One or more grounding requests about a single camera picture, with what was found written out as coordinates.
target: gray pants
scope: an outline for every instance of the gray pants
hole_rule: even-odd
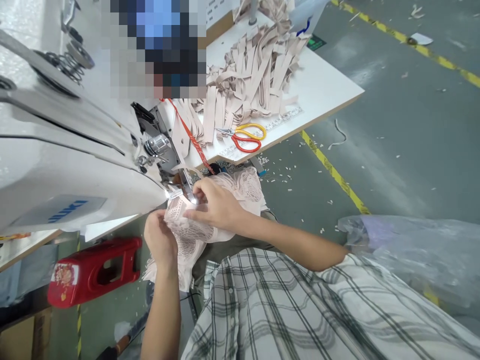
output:
[[[262,211],[260,216],[278,223],[277,218],[270,210]],[[238,254],[242,250],[248,248],[257,248],[275,252],[279,251],[276,247],[270,245],[268,242],[254,240],[240,235],[235,235],[229,241],[209,243],[206,245],[205,250],[203,250],[191,271],[191,275],[194,278],[193,287],[195,291],[200,292],[201,294],[204,292],[204,275],[207,267],[207,260],[220,264],[226,257]]]

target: cardboard box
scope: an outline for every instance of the cardboard box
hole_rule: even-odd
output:
[[[0,332],[1,360],[32,360],[35,318],[16,321]]]
[[[199,49],[206,49],[234,25],[233,0],[205,0],[206,37],[199,38]]]
[[[32,360],[48,360],[50,345],[50,325],[52,320],[52,308],[37,312],[34,316]]]
[[[47,360],[51,318],[48,307],[0,329],[0,359]]]

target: industrial sewing machine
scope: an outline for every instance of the industrial sewing machine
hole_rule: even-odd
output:
[[[194,200],[158,99],[111,95],[101,6],[0,3],[0,235],[76,231],[182,192]]]

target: scissors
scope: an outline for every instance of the scissors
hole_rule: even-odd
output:
[[[243,130],[243,129],[248,128],[248,127],[254,127],[254,128],[260,129],[262,131],[263,135],[260,136],[260,137],[255,136],[252,133]],[[240,150],[241,152],[244,152],[244,153],[254,153],[254,152],[258,151],[262,147],[262,143],[260,142],[260,140],[265,139],[265,137],[267,136],[267,130],[265,130],[265,128],[262,125],[257,124],[257,123],[248,123],[248,124],[240,125],[240,126],[237,126],[235,130],[220,129],[220,128],[217,128],[217,127],[215,129],[218,130],[219,132],[223,133],[223,134],[230,135],[231,139],[235,143],[236,148],[238,150]],[[244,134],[248,137],[240,137],[237,134]],[[246,148],[243,148],[243,147],[240,146],[239,141],[256,143],[257,147],[254,148],[254,149],[246,149]]]

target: gray floor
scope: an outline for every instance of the gray floor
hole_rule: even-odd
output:
[[[418,3],[425,13],[421,20],[408,19],[413,2],[350,3],[398,31],[428,35],[434,39],[432,50],[480,74],[480,16],[473,16],[480,13],[480,1],[423,0]],[[480,89],[361,19],[349,22],[351,18],[327,5],[314,31],[327,44],[317,53],[365,94],[306,132],[318,145],[324,144],[321,150],[373,214],[480,224]],[[348,141],[327,150],[342,138],[335,118]],[[316,234],[324,228],[324,237],[342,243],[345,235],[335,231],[338,219],[359,211],[309,147],[299,147],[302,141],[294,135],[263,153],[269,158],[262,181],[265,198],[280,222]],[[142,228],[142,221],[136,221],[121,233],[138,235]],[[64,245],[64,256],[75,250],[72,246]],[[144,246],[143,263],[147,257]],[[95,359],[112,345],[117,322],[133,323],[141,315],[144,293],[145,283],[139,281],[82,307],[83,359]],[[53,313],[51,359],[76,357],[76,321],[76,309]]]

